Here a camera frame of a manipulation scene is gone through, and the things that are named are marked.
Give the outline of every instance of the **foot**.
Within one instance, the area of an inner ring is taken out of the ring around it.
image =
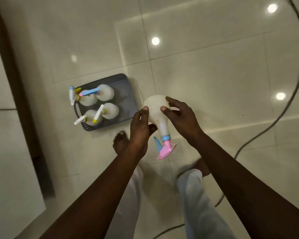
[[[128,145],[126,132],[120,131],[113,140],[113,148],[118,155]]]
[[[197,162],[194,164],[194,166],[192,166],[190,169],[188,170],[191,170],[191,169],[198,169],[201,171],[201,174],[202,174],[202,177],[205,177],[207,176],[208,174],[210,174],[210,171],[207,167],[207,165],[205,164],[205,162],[203,161],[202,158],[200,158],[199,160],[197,160]],[[180,173],[177,178],[179,178],[183,173],[187,172],[188,170]]]

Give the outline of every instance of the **leg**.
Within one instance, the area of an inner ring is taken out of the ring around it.
[[[117,134],[113,141],[116,153],[118,154],[127,143],[128,138],[125,132]],[[141,207],[142,182],[143,172],[137,166],[116,209],[105,239],[133,239]]]
[[[234,238],[234,235],[211,204],[202,186],[202,178],[209,174],[202,159],[177,179],[181,196],[187,239]]]

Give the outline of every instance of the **white pants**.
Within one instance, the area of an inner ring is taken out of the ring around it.
[[[106,239],[133,239],[141,206],[143,172],[136,167],[116,209]],[[187,239],[232,239],[231,229],[204,192],[202,174],[192,169],[177,180],[184,212]]]

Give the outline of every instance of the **plastic tray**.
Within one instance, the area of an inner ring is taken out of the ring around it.
[[[92,106],[83,106],[79,101],[75,101],[74,111],[76,116],[79,118],[80,116],[83,116],[88,110],[97,111],[100,108],[101,104],[105,104],[107,102],[117,105],[120,109],[120,112],[117,117],[111,120],[103,119],[103,121],[100,124],[97,124],[95,126],[90,126],[87,125],[85,122],[81,122],[82,127],[86,131],[93,131],[101,128],[106,128],[115,124],[129,121],[138,111],[132,86],[125,74],[109,76],[100,80],[92,81],[85,85],[81,85],[79,87],[81,87],[82,90],[87,90],[97,88],[100,84],[107,84],[114,89],[113,99],[109,101],[98,100],[97,103]]]

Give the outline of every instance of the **floor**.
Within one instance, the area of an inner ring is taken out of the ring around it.
[[[139,107],[155,94],[187,102],[234,155],[279,115],[298,76],[299,24],[285,0],[0,0],[0,8],[55,189],[18,239],[40,237],[114,159],[115,134],[129,133],[128,122],[97,132],[74,126],[70,85],[125,73]],[[199,155],[170,129],[178,147],[169,158],[157,160],[150,140],[142,160],[135,239],[183,223],[175,177]],[[299,208],[299,93],[238,161]],[[215,203],[221,191],[212,176],[204,185]],[[249,238],[226,200],[218,210],[237,238]],[[161,238],[185,238],[184,228]]]

